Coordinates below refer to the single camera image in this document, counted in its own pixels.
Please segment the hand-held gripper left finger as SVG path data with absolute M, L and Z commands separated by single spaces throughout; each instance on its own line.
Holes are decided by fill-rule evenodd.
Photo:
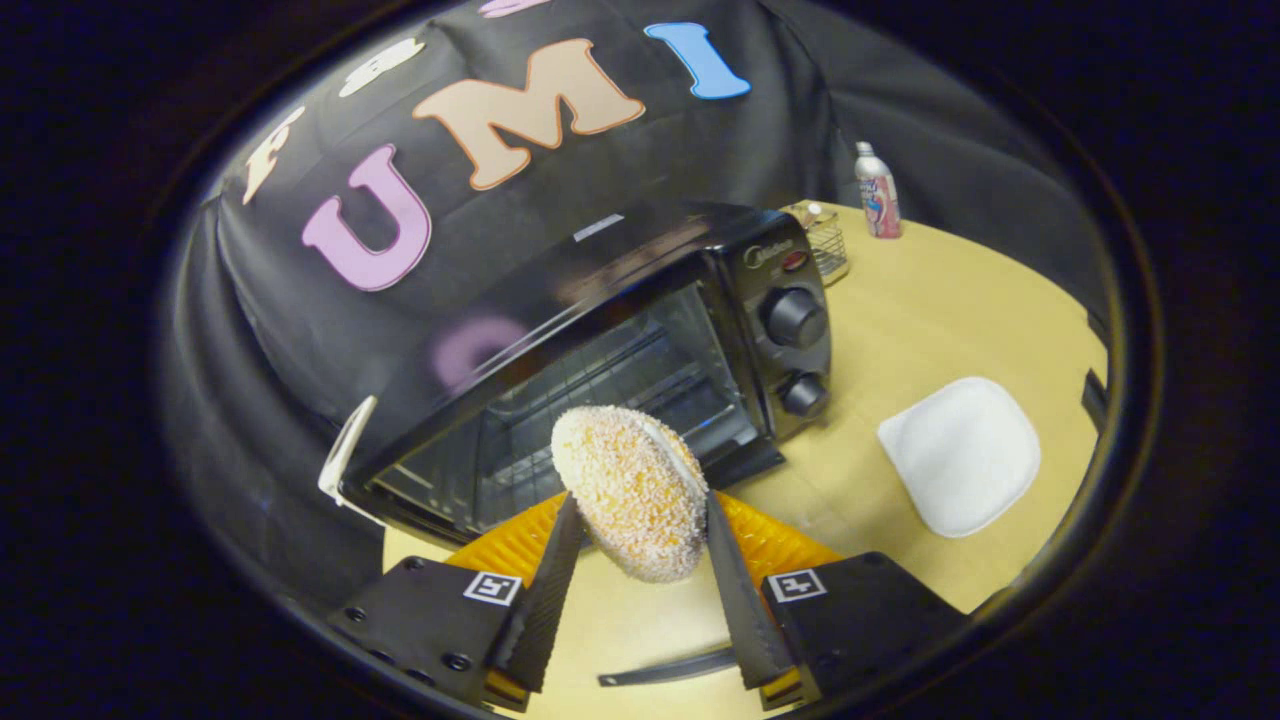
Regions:
M 522 712 L 543 689 L 584 537 L 575 497 L 557 495 L 445 561 L 402 559 L 328 624 L 428 689 Z

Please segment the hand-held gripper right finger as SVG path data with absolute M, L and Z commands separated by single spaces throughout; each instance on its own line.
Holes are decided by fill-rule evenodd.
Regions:
M 845 557 L 722 492 L 707 548 L 744 685 L 762 707 L 869 689 L 968 623 L 881 552 Z

